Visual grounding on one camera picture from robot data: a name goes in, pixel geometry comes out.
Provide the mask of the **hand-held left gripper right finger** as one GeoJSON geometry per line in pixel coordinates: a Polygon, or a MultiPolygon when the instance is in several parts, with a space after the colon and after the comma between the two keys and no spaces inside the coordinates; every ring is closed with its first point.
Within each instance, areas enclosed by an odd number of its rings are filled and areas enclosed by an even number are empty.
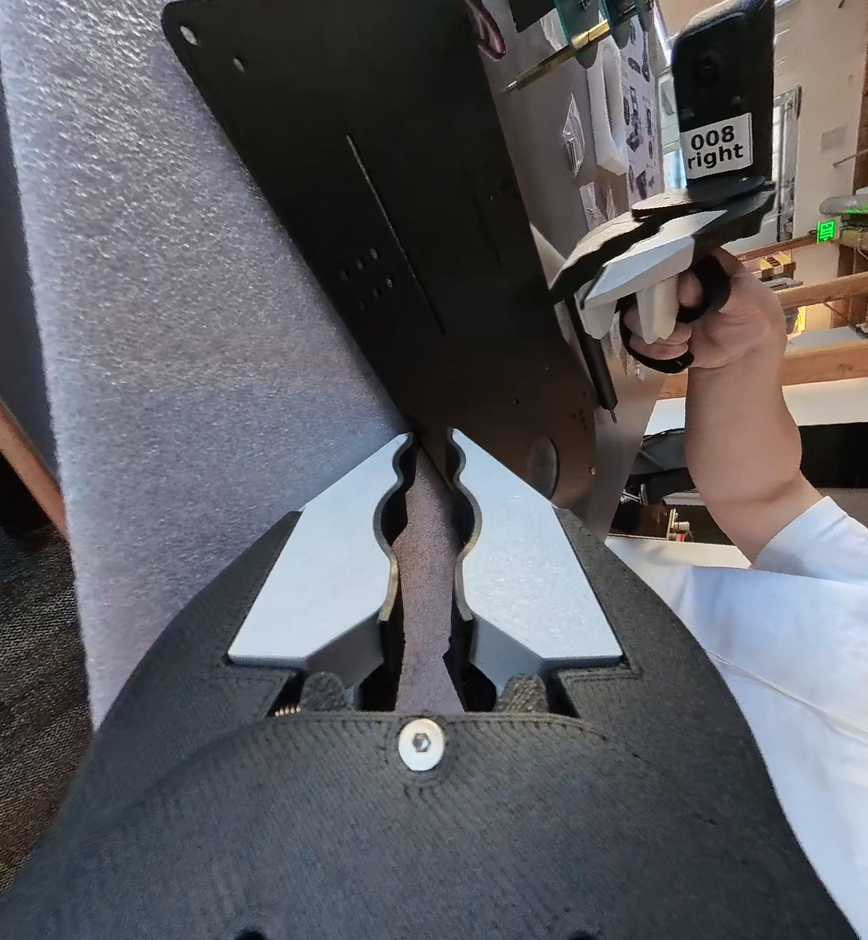
{"type": "Polygon", "coordinates": [[[624,652],[553,504],[459,429],[447,431],[459,539],[445,656],[461,695],[610,667],[624,652]]]}

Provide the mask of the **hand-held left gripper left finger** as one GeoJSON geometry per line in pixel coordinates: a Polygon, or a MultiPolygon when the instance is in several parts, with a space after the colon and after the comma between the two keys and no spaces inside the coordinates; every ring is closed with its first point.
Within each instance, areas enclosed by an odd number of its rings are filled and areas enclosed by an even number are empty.
{"type": "Polygon", "coordinates": [[[395,436],[304,505],[228,649],[231,663],[364,682],[385,659],[398,588],[382,511],[405,483],[413,437],[395,436]]]}

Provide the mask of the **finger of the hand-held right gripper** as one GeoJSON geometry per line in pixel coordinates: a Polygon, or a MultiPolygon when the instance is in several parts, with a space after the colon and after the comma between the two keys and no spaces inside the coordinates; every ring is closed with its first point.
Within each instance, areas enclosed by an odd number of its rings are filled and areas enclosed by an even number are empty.
{"type": "Polygon", "coordinates": [[[643,239],[656,234],[668,221],[690,215],[686,212],[675,216],[652,215],[636,218],[627,212],[603,226],[593,229],[576,246],[565,260],[562,268],[549,284],[548,292],[554,303],[561,303],[578,294],[598,276],[606,261],[614,259],[643,239]]]}
{"type": "Polygon", "coordinates": [[[616,302],[635,294],[643,339],[672,335],[678,316],[678,276],[693,262],[696,235],[724,213],[700,211],[677,217],[606,261],[600,274],[578,293],[584,331],[595,339],[607,335],[616,302]]]}

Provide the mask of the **black metal base plate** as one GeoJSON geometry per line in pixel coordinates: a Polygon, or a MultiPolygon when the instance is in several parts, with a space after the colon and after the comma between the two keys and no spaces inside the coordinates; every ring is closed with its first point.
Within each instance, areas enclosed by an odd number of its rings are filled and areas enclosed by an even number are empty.
{"type": "Polygon", "coordinates": [[[592,520],[566,344],[458,2],[172,2],[170,46],[440,471],[460,429],[592,520]]]}

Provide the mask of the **grey foam sheet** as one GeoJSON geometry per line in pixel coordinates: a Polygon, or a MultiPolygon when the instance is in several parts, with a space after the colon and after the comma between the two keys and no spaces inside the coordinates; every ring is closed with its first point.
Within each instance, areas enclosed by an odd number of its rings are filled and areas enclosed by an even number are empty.
{"type": "Polygon", "coordinates": [[[404,430],[163,6],[0,2],[95,728],[186,602],[404,430]]]}

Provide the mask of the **person's right forearm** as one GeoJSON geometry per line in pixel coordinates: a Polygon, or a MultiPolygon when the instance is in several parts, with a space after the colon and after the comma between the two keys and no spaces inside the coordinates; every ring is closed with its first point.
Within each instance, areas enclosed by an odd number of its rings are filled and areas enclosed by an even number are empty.
{"type": "Polygon", "coordinates": [[[775,338],[688,371],[689,475],[722,532],[752,562],[822,500],[801,472],[800,434],[781,384],[784,351],[775,338]]]}

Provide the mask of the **person's right hand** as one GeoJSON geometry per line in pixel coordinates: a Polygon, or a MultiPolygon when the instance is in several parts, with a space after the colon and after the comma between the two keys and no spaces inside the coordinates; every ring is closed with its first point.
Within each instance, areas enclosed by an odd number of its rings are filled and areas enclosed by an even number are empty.
{"type": "Polygon", "coordinates": [[[775,293],[724,249],[713,252],[729,279],[725,304],[693,323],[677,323],[666,341],[670,357],[693,356],[697,369],[715,370],[744,360],[750,353],[785,348],[785,321],[775,293]]]}

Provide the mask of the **printed instruction manual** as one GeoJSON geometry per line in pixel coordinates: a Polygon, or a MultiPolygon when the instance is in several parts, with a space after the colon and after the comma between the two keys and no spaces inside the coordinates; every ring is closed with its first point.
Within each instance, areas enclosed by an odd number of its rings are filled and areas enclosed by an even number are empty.
{"type": "Polygon", "coordinates": [[[633,207],[665,190],[659,91],[668,61],[656,30],[647,30],[638,18],[628,35],[621,56],[628,204],[633,207]]]}

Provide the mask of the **black screwdriver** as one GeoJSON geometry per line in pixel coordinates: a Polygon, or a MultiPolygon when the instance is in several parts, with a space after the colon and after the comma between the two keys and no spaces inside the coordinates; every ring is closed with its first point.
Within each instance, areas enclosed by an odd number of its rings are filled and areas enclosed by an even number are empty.
{"type": "Polygon", "coordinates": [[[600,340],[590,335],[581,320],[578,303],[571,296],[565,302],[571,326],[578,340],[581,357],[591,378],[599,407],[617,423],[618,398],[600,340]]]}

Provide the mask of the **row of small parts packets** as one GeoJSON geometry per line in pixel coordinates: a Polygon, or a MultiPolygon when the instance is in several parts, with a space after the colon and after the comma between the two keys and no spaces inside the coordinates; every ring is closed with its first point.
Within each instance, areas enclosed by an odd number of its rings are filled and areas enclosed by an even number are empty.
{"type": "MultiPolygon", "coordinates": [[[[623,177],[628,170],[626,160],[626,147],[618,145],[611,134],[610,119],[604,118],[603,135],[600,141],[594,136],[593,147],[596,154],[597,165],[605,172],[617,177],[623,177]]],[[[573,178],[581,174],[586,157],[586,140],[581,121],[581,113],[574,94],[570,95],[568,110],[562,128],[562,142],[567,163],[573,178]]],[[[588,229],[595,229],[616,216],[615,197],[612,190],[608,191],[607,201],[602,209],[597,202],[594,182],[585,182],[579,185],[581,207],[588,229]]]]}

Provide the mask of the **wooden beam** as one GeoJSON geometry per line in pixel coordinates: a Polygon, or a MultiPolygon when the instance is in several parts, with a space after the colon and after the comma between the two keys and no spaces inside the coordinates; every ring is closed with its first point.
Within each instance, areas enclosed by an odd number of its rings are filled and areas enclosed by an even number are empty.
{"type": "Polygon", "coordinates": [[[858,296],[868,296],[868,271],[836,277],[808,286],[774,291],[783,309],[814,306],[858,296]]]}

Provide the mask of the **white foam frame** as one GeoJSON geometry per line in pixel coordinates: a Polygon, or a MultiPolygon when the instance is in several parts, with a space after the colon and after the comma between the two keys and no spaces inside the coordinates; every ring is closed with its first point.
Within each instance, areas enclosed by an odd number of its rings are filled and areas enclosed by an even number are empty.
{"type": "Polygon", "coordinates": [[[624,175],[628,171],[628,144],[623,119],[623,65],[613,39],[598,45],[586,77],[596,162],[609,173],[624,175]]]}

